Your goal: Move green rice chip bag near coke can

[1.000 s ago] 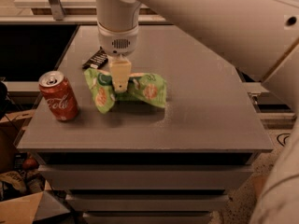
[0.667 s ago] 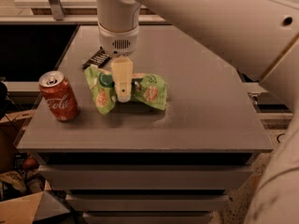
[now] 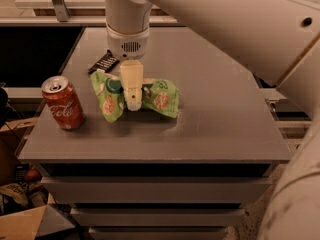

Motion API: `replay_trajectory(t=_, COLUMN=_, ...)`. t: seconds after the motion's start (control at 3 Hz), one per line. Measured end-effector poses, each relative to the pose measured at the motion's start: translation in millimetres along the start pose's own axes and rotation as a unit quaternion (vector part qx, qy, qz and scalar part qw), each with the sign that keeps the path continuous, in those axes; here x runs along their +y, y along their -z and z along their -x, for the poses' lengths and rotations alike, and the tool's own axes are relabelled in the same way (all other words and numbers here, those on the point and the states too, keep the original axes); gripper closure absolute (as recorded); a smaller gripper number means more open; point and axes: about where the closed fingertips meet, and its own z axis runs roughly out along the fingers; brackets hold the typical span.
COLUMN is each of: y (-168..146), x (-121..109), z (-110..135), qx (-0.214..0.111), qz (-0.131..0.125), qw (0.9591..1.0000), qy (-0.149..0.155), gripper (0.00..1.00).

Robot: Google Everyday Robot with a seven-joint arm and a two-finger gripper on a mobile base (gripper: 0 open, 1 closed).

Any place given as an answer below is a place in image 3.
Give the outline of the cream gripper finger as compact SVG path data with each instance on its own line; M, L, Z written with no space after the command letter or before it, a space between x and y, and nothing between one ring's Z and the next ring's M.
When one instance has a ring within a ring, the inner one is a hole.
M143 65L139 60L125 60L120 65L120 80L127 108L138 111L142 106Z

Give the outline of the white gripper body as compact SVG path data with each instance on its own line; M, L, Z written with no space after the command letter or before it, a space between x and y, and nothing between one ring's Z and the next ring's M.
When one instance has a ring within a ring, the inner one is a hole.
M149 34L149 29L134 34L123 34L107 27L109 50L118 60L140 59L147 52Z

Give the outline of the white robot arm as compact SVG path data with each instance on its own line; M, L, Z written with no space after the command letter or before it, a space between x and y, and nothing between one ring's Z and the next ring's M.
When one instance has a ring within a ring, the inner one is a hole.
M257 240L320 240L319 7L303 0L106 0L108 25L133 33L148 2L253 72L311 126L270 199Z

